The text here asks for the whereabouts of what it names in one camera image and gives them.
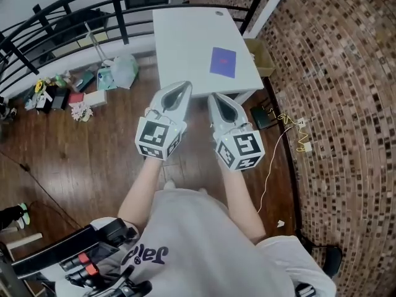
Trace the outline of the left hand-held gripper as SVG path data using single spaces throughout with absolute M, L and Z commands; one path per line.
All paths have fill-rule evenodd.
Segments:
M 167 160 L 181 142 L 187 128 L 184 120 L 192 95 L 192 84 L 179 81 L 161 88 L 140 117 L 135 144 L 143 157 Z M 166 113 L 173 111 L 177 121 Z

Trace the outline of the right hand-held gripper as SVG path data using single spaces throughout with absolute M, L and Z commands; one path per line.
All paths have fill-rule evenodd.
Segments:
M 247 120 L 244 108 L 221 93 L 208 96 L 215 153 L 231 171 L 255 167 L 265 155 L 259 131 Z

